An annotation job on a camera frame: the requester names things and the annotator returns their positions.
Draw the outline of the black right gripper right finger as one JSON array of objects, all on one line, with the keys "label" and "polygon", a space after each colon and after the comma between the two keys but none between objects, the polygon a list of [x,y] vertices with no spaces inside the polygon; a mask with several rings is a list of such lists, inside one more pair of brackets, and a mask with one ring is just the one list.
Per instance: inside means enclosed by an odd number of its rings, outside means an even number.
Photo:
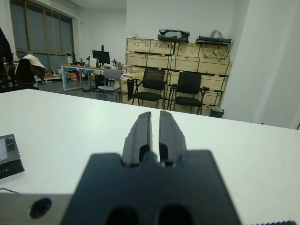
[{"label": "black right gripper right finger", "polygon": [[187,151],[183,132],[171,113],[160,112],[159,118],[159,155],[163,163],[177,163]]}]

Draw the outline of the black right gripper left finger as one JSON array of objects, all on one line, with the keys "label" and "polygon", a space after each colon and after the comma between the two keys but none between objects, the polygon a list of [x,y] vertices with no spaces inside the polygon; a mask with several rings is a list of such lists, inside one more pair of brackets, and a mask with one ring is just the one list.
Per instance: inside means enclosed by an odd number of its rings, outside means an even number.
[{"label": "black right gripper left finger", "polygon": [[152,151],[151,112],[140,114],[125,139],[121,156],[123,164],[139,164]]}]

